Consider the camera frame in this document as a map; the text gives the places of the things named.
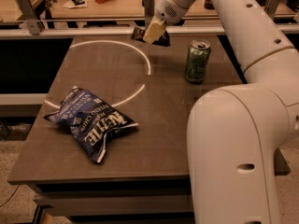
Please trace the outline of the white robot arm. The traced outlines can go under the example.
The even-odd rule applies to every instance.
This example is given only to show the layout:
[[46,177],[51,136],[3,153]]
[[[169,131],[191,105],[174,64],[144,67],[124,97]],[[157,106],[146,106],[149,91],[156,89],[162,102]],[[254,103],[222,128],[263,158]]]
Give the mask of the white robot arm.
[[[145,41],[196,0],[158,0]],[[193,105],[187,153],[196,224],[280,224],[275,151],[299,135],[299,52],[255,0],[211,0],[246,79]]]

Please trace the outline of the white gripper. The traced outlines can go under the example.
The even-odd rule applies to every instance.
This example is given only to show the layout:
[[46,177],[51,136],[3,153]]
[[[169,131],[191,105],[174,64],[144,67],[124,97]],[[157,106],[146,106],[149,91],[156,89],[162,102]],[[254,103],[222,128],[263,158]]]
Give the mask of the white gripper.
[[151,19],[143,40],[152,44],[159,39],[164,34],[166,25],[179,23],[195,1],[197,0],[158,0],[155,16]]

